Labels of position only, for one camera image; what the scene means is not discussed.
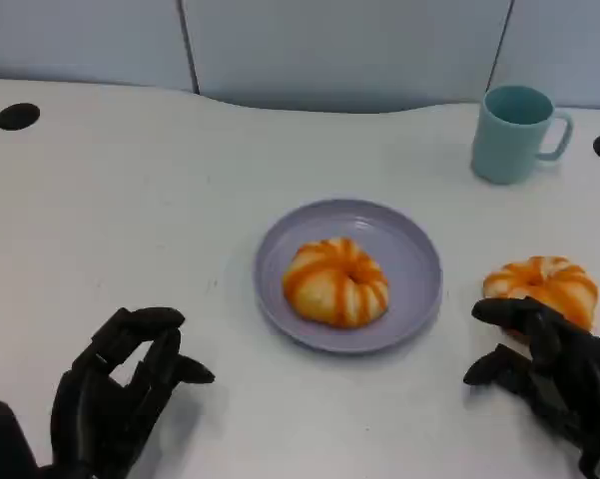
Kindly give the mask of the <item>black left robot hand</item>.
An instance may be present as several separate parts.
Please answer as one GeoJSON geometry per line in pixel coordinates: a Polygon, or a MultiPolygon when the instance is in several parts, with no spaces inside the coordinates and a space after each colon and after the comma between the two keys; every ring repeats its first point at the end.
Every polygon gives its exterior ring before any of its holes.
{"type": "Polygon", "coordinates": [[[184,316],[118,309],[61,377],[51,413],[53,461],[43,478],[125,478],[173,391],[214,374],[181,354],[184,316]]]}

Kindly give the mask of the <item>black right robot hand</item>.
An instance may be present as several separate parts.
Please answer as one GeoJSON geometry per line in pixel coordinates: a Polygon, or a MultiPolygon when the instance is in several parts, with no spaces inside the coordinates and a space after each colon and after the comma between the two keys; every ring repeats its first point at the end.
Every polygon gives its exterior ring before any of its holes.
{"type": "Polygon", "coordinates": [[[495,384],[522,398],[541,423],[580,450],[581,474],[600,478],[600,337],[530,296],[483,298],[471,314],[521,334],[530,355],[498,344],[463,382],[495,384]]]}

